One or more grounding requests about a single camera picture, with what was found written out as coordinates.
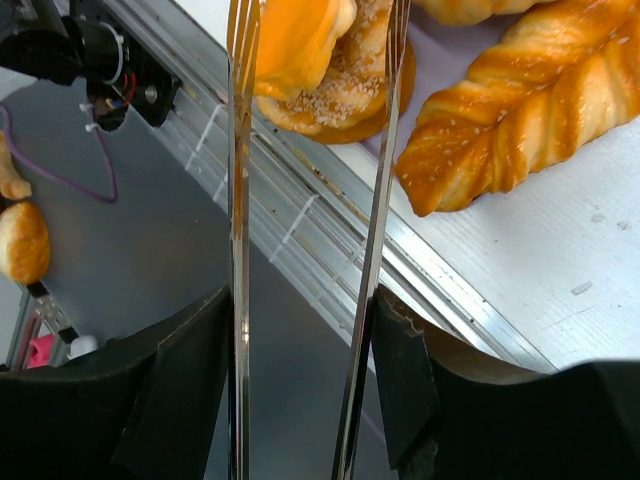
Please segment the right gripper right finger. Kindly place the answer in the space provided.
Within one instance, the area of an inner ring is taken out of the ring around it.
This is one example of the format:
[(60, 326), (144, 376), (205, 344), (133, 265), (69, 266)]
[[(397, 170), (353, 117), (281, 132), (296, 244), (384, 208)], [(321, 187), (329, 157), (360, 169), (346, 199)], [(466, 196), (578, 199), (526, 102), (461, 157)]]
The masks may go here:
[(372, 346), (390, 467), (402, 479), (635, 479), (639, 365), (543, 374), (432, 325), (388, 288)]

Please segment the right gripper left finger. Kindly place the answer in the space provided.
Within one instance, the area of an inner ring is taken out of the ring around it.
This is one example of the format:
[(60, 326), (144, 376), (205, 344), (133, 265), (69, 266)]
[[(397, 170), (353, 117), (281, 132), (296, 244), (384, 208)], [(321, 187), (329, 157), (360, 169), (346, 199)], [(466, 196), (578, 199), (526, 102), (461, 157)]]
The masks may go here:
[(203, 478), (230, 307), (223, 287), (63, 366), (2, 373), (2, 478)]

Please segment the large braided bread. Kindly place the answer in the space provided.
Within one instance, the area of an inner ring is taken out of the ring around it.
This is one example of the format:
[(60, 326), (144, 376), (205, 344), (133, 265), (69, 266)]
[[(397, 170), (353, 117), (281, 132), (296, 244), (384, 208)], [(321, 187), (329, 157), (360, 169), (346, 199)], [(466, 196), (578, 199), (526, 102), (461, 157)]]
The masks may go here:
[(418, 216), (466, 208), (639, 114), (639, 5), (538, 5), (422, 105), (396, 176)]

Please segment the metal serving tongs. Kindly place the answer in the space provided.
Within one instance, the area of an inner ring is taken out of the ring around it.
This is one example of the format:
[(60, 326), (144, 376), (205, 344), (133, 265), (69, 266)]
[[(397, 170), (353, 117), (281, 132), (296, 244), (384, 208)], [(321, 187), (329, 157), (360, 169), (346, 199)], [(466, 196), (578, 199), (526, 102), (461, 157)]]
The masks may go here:
[(378, 134), (322, 145), (255, 112), (251, 133), (254, 479), (327, 479), (339, 426)]

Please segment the croissant bread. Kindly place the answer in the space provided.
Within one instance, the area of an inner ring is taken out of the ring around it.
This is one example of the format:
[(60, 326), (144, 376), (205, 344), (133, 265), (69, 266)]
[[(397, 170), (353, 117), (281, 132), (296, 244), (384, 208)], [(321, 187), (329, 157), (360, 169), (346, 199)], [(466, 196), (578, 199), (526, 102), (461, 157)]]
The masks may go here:
[(414, 0), (414, 3), (440, 24), (467, 26), (492, 16), (523, 13), (549, 0)]

